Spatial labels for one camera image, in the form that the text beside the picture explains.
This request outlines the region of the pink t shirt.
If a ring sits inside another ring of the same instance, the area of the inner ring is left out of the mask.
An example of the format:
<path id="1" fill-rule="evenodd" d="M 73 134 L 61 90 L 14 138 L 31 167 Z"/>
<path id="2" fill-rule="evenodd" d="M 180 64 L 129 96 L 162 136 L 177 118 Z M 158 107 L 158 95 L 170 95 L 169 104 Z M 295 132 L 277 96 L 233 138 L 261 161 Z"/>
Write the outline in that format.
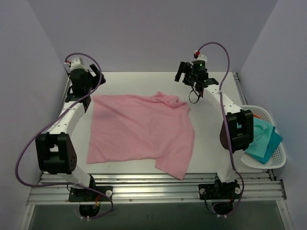
<path id="1" fill-rule="evenodd" d="M 155 167 L 182 180 L 195 132 L 189 105 L 158 92 L 94 97 L 87 163 L 155 160 Z"/>

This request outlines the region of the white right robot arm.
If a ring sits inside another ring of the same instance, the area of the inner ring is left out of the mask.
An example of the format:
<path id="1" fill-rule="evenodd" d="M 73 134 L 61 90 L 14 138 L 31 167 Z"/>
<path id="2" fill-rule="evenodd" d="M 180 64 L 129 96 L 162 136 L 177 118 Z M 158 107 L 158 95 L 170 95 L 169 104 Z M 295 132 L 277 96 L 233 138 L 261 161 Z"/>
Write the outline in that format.
<path id="1" fill-rule="evenodd" d="M 223 198 L 230 193 L 230 185 L 238 177 L 234 153 L 246 150 L 254 140 L 253 113 L 236 105 L 223 91 L 222 84 L 209 78 L 206 62 L 195 60 L 191 63 L 180 62 L 175 81 L 183 75 L 183 83 L 192 88 L 198 99 L 205 98 L 221 112 L 223 123 L 220 131 L 220 142 L 226 154 L 222 158 L 222 166 L 217 172 L 219 182 L 213 185 L 213 192 Z"/>

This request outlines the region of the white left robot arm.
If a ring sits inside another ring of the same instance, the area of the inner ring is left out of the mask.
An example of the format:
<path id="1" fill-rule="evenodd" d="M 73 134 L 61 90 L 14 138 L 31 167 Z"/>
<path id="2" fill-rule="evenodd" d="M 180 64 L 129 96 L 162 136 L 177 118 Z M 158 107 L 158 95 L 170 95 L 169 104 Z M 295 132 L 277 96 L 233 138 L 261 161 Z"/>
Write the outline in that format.
<path id="1" fill-rule="evenodd" d="M 54 122 L 45 133 L 35 138 L 38 165 L 41 171 L 62 177 L 74 188 L 80 184 L 82 186 L 80 196 L 86 201 L 91 201 L 97 194 L 95 182 L 90 174 L 85 173 L 77 165 L 77 154 L 71 135 L 78 121 L 89 108 L 90 91 L 105 83 L 106 80 L 95 64 L 91 64 L 90 69 L 86 69 L 76 60 L 70 64 L 69 79 L 71 85 L 59 120 Z"/>

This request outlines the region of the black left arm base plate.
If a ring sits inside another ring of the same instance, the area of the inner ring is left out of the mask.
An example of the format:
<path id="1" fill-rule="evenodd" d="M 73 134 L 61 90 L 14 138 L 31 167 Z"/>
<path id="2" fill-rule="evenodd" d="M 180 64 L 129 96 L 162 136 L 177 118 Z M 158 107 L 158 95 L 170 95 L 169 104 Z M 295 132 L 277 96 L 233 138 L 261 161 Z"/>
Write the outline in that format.
<path id="1" fill-rule="evenodd" d="M 106 202 L 112 198 L 113 187 L 112 186 L 98 186 L 97 191 L 105 194 L 104 197 L 96 192 L 89 191 L 87 189 L 71 188 L 68 201 L 69 202 Z"/>

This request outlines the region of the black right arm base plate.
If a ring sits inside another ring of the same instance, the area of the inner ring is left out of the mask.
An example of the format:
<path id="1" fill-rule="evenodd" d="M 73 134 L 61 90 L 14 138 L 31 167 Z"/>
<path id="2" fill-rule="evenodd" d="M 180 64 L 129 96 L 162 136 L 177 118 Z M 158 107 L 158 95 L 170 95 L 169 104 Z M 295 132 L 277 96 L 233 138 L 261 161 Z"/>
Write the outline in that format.
<path id="1" fill-rule="evenodd" d="M 199 184 L 199 197 L 202 200 L 234 200 L 239 199 L 241 189 L 235 182 L 220 183 L 215 181 L 213 184 Z"/>

